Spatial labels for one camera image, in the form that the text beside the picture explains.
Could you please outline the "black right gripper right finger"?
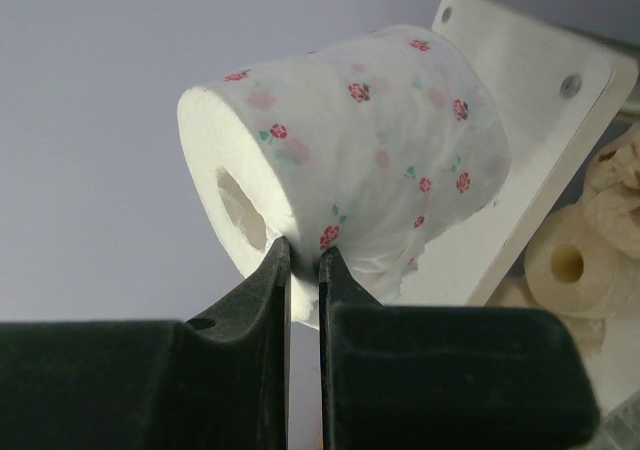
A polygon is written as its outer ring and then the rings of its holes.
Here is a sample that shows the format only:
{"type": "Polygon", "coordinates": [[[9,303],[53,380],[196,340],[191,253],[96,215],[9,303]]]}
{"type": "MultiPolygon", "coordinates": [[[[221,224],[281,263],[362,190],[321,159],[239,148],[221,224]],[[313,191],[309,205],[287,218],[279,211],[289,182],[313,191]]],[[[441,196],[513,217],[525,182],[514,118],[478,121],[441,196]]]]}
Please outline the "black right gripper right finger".
{"type": "Polygon", "coordinates": [[[319,263],[327,449],[571,449],[599,407],[576,344],[527,308],[385,306],[319,263]]]}

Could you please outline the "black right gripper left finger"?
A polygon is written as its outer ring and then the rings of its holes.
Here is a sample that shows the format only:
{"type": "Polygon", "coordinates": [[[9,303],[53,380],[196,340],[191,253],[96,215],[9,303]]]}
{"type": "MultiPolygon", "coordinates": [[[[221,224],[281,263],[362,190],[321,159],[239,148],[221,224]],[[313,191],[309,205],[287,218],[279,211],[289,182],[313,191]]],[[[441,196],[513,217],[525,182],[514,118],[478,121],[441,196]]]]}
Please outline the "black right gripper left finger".
{"type": "Polygon", "coordinates": [[[5,323],[5,449],[283,449],[290,246],[187,321],[5,323]]]}

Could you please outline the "bare tan paper roll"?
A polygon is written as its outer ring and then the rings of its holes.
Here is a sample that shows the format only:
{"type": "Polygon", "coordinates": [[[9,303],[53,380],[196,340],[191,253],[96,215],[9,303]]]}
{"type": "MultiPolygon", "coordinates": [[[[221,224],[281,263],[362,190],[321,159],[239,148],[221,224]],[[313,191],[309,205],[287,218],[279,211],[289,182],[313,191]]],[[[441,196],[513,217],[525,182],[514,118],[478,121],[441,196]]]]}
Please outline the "bare tan paper roll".
{"type": "MultiPolygon", "coordinates": [[[[526,280],[506,277],[497,286],[486,303],[489,307],[536,308],[541,306],[534,300],[526,280]]],[[[585,319],[563,316],[556,317],[565,325],[583,357],[599,354],[606,333],[606,323],[601,319],[585,319]]]]}

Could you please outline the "white dotted roll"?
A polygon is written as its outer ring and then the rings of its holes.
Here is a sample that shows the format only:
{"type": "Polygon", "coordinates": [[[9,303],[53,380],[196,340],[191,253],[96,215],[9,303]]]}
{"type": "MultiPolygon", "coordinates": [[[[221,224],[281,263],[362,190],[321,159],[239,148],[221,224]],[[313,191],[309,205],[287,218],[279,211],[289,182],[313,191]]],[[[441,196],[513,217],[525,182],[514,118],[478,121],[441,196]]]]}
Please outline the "white dotted roll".
{"type": "Polygon", "coordinates": [[[445,37],[394,25],[183,93],[180,142],[235,266],[291,248],[291,318],[319,325],[318,266],[393,301],[425,245],[482,210],[511,165],[483,82],[445,37]]]}

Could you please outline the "brown paper roll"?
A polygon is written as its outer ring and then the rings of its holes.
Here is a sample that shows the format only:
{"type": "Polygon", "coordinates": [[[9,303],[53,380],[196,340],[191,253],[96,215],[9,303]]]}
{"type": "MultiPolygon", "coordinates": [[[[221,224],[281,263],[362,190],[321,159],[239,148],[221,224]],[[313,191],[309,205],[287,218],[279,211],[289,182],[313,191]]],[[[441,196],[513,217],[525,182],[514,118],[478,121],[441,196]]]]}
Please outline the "brown paper roll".
{"type": "Polygon", "coordinates": [[[589,163],[582,205],[587,222],[612,246],[639,259],[639,124],[589,163]]]}

